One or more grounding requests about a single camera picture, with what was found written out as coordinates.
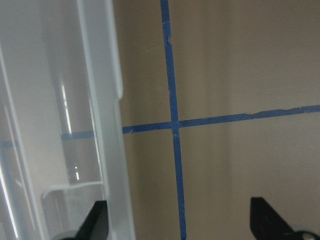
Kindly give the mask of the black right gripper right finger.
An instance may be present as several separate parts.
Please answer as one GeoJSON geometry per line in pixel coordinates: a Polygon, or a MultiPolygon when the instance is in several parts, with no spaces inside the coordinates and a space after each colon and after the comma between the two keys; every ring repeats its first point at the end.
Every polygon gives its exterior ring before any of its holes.
{"type": "Polygon", "coordinates": [[[263,197],[250,199],[250,230],[256,240],[297,240],[295,231],[263,197]]]}

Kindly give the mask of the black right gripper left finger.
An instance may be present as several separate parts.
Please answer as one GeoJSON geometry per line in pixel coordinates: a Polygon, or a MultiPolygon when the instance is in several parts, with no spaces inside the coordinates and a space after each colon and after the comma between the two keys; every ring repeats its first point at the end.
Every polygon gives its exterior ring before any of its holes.
{"type": "Polygon", "coordinates": [[[75,235],[75,240],[106,240],[109,235],[109,216],[106,200],[96,201],[83,224],[75,235]]]}

